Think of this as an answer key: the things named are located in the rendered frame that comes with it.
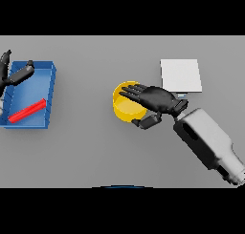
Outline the pale square measuring scale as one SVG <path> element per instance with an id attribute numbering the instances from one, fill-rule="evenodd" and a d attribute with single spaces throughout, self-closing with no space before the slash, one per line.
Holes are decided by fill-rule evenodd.
<path id="1" fill-rule="evenodd" d="M 179 97 L 201 93 L 202 83 L 196 59 L 161 59 L 162 87 Z"/>

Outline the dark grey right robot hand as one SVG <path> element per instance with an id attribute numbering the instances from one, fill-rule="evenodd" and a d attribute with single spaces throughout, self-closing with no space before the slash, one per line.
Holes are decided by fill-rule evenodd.
<path id="1" fill-rule="evenodd" d="M 188 107 L 189 103 L 186 99 L 176 98 L 166 89 L 142 84 L 122 87 L 120 95 L 142 105 L 151 112 L 155 112 L 155 115 L 150 115 L 144 119 L 133 118 L 131 120 L 134 125 L 144 130 L 160 123 L 163 114 L 177 118 Z"/>

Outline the red beaker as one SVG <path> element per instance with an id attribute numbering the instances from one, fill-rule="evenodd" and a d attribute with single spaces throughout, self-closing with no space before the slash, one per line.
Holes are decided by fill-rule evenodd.
<path id="1" fill-rule="evenodd" d="M 39 112 L 40 110 L 44 109 L 46 107 L 46 99 L 42 98 L 39 101 L 35 102 L 34 104 L 31 104 L 30 106 L 19 110 L 15 112 L 14 114 L 10 115 L 8 117 L 8 120 L 10 123 L 15 123 L 21 119 L 24 119 L 30 115 L 33 115 L 34 113 Z"/>

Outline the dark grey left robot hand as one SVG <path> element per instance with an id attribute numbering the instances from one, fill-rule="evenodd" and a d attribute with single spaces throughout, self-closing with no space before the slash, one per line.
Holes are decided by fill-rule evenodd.
<path id="1" fill-rule="evenodd" d="M 9 75 L 11 50 L 7 50 L 0 56 L 0 97 L 7 86 L 17 86 L 34 74 L 34 64 L 29 60 L 27 64 L 17 72 Z"/>

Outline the blue tray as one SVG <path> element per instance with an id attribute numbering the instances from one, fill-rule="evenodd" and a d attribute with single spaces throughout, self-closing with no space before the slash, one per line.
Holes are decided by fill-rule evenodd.
<path id="1" fill-rule="evenodd" d="M 52 98 L 56 83 L 53 61 L 35 61 L 34 74 L 17 86 L 8 86 L 3 94 L 0 127 L 6 129 L 47 129 L 50 123 Z M 46 107 L 15 123 L 9 116 L 44 98 Z"/>

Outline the yellow bowl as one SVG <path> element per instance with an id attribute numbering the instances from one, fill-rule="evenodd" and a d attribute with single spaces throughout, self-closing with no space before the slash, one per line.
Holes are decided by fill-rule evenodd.
<path id="1" fill-rule="evenodd" d="M 125 81 L 119 84 L 115 88 L 112 96 L 113 111 L 115 116 L 120 120 L 128 123 L 130 123 L 134 118 L 142 119 L 147 112 L 147 109 L 142 105 L 120 95 L 123 87 L 135 84 L 138 84 L 138 81 Z"/>

